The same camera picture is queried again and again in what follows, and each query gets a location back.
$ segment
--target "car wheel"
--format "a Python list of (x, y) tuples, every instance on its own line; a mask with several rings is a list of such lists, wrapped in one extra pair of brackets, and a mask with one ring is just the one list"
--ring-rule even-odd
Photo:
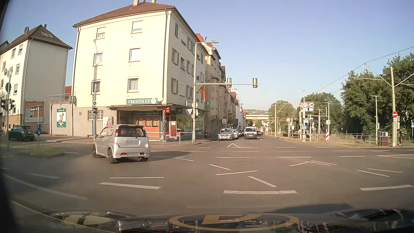
[(112, 156), (112, 150), (111, 149), (108, 149), (108, 159), (109, 159), (110, 164), (116, 163), (116, 159)]
[(92, 157), (94, 158), (99, 158), (100, 156), (96, 153), (96, 148), (95, 146), (92, 146)]

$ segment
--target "car rear window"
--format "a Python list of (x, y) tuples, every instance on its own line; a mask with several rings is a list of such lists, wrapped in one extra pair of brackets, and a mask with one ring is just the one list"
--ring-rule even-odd
[(120, 126), (118, 128), (118, 137), (146, 137), (145, 130), (138, 126)]

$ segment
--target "green car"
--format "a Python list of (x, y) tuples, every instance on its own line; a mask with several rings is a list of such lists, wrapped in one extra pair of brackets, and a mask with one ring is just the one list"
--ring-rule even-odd
[(34, 133), (30, 129), (30, 126), (15, 125), (11, 130), (9, 130), (9, 140), (10, 139), (18, 139), (19, 141), (33, 141)]

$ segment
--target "sky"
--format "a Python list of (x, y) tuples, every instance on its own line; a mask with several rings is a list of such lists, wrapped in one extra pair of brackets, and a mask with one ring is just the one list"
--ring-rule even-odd
[[(0, 32), (9, 42), (39, 24), (75, 47), (82, 20), (131, 5), (133, 0), (11, 0)], [(195, 33), (215, 45), (245, 109), (269, 109), (276, 100), (295, 107), (313, 92), (340, 99), (341, 82), (366, 61), (414, 46), (412, 0), (157, 0), (174, 5)], [(414, 49), (401, 52), (404, 56)], [(71, 84), (74, 49), (66, 84)], [(382, 73), (392, 56), (368, 65)], [(365, 66), (355, 70), (360, 73)]]

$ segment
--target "gray car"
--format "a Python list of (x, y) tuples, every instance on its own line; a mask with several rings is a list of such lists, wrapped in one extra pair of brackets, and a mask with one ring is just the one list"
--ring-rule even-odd
[(224, 139), (233, 140), (234, 139), (234, 134), (233, 134), (232, 129), (231, 128), (221, 129), (219, 134), (217, 135), (217, 138), (219, 140), (224, 140)]
[(142, 125), (106, 126), (100, 134), (95, 135), (92, 156), (107, 157), (110, 163), (120, 158), (138, 157), (148, 161), (151, 148), (147, 133)]

